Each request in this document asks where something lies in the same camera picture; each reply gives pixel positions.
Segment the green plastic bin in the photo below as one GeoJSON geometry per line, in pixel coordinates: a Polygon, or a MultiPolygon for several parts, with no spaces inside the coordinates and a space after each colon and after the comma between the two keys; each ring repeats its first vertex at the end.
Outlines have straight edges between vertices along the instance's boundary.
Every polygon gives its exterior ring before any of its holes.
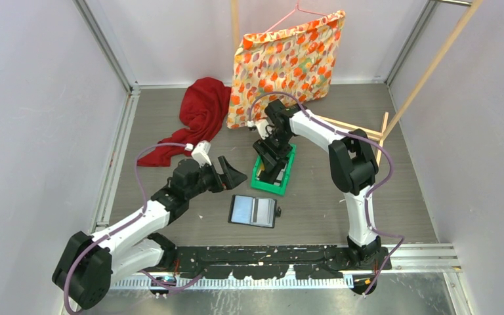
{"type": "Polygon", "coordinates": [[[283,196],[290,181],[291,169],[295,160],[296,151],[296,145],[292,144],[291,151],[286,156],[286,164],[279,169],[279,173],[277,175],[264,175],[265,166],[261,157],[258,156],[254,164],[250,187],[256,190],[283,196]]]}

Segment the black card holder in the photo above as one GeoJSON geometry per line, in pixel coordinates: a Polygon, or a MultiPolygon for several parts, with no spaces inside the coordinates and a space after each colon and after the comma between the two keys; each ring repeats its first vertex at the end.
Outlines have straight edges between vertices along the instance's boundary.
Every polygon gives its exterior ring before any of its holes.
{"type": "Polygon", "coordinates": [[[274,228],[282,209],[274,198],[233,195],[228,215],[228,223],[274,228]]]}

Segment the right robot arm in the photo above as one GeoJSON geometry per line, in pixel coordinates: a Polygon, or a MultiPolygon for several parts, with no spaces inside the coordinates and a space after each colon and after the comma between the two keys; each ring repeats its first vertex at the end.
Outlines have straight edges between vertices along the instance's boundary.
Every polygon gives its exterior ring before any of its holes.
{"type": "Polygon", "coordinates": [[[303,137],[323,149],[328,154],[331,179],[345,197],[349,263],[360,270],[370,264],[386,265],[389,255],[373,220],[371,192],[379,172],[373,141],[363,130],[347,131],[325,123],[299,104],[286,107],[275,100],[268,104],[265,114],[264,119],[246,123],[260,135],[253,145],[263,166],[259,180],[273,184],[282,171],[289,169],[289,141],[293,137],[303,137]]]}

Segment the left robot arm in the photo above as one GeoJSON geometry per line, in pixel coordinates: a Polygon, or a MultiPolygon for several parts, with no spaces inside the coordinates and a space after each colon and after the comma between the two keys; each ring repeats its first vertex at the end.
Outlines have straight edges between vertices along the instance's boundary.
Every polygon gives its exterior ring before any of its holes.
{"type": "Polygon", "coordinates": [[[224,156],[218,160],[221,173],[208,162],[180,161],[166,185],[140,209],[92,235],[79,231],[71,236],[52,274],[64,300],[87,310],[97,305],[112,285],[135,272],[153,266],[160,272],[170,270],[176,247],[158,230],[181,217],[192,198],[204,192],[231,190],[247,180],[247,175],[233,168],[224,156]]]}

